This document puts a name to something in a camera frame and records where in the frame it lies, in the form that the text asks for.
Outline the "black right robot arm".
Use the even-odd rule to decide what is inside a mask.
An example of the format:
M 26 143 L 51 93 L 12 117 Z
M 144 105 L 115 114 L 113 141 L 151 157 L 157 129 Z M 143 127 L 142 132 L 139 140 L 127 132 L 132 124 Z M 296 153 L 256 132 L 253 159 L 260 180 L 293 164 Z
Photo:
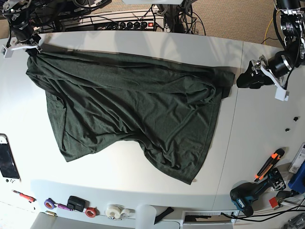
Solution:
M 4 58 L 12 57 L 14 51 L 21 49 L 30 56 L 41 52 L 39 46 L 41 37 L 34 28 L 49 25 L 56 19 L 62 7 L 56 7 L 45 22 L 35 22 L 31 15 L 37 9 L 40 10 L 50 3 L 50 0 L 2 0 L 0 2 L 0 14 L 9 24 L 8 41 L 0 51 Z

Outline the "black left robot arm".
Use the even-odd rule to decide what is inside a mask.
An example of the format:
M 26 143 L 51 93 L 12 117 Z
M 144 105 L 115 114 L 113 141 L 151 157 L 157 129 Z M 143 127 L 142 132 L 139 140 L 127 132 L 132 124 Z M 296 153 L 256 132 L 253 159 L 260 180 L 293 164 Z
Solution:
M 238 77 L 237 87 L 259 89 L 275 85 L 286 90 L 293 70 L 305 64 L 305 9 L 300 1 L 276 0 L 273 24 L 283 50 L 270 59 L 262 55 L 258 60 L 251 60 L 247 70 Z

